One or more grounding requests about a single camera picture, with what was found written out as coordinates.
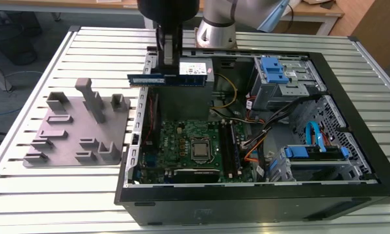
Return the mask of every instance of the ram slot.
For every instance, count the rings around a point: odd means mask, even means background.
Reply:
[[[235,160],[233,139],[231,137],[232,128],[228,123],[220,123],[219,134],[220,134],[224,175],[228,178],[235,178],[237,176],[237,165]]]
[[[232,138],[233,138],[233,152],[235,152],[233,157],[235,157],[235,162],[236,162],[236,168],[237,168],[237,170],[240,170],[241,162],[240,162],[240,152],[239,152],[235,124],[231,124],[231,130],[232,130]]]

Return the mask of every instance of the blue cable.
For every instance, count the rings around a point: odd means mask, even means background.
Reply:
[[[9,113],[13,113],[13,112],[21,110],[21,108],[23,108],[23,107],[20,107],[17,110],[13,110],[13,111],[8,111],[8,112],[4,112],[4,113],[0,113],[0,116],[7,115],[7,114],[9,114]]]
[[[321,152],[326,152],[325,146],[324,146],[324,138],[320,131],[320,126],[316,121],[309,121],[305,128],[305,137],[307,137],[307,145],[312,145],[312,136],[311,136],[311,129],[313,128],[315,136],[316,136],[316,143],[319,144],[321,148]]]

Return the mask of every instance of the wooden table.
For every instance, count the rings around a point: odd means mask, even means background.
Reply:
[[[199,17],[203,17],[204,1],[201,0]],[[140,14],[137,0],[97,3],[96,0],[0,0],[0,10],[99,13],[99,14]],[[295,21],[321,22],[317,35],[328,35],[344,11],[334,4],[330,10],[305,2],[295,8]],[[291,21],[291,16],[281,20]],[[153,28],[153,22],[145,18],[145,27]]]

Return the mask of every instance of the cpu socket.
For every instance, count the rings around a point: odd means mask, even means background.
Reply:
[[[199,164],[204,164],[211,160],[211,145],[209,139],[193,139],[191,141],[192,157],[191,159]]]

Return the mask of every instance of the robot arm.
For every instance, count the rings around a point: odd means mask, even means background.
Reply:
[[[179,75],[183,53],[183,22],[200,9],[199,0],[139,0],[141,14],[157,23],[156,43],[159,70],[164,75]]]
[[[197,12],[199,0],[139,0],[141,14],[157,22],[157,67],[164,75],[179,75],[183,53],[183,22]],[[207,0],[197,42],[207,48],[232,48],[235,22],[269,32],[283,16],[289,0]]]
[[[272,32],[288,4],[289,0],[207,0],[196,35],[199,46],[232,48],[236,44],[235,22]]]

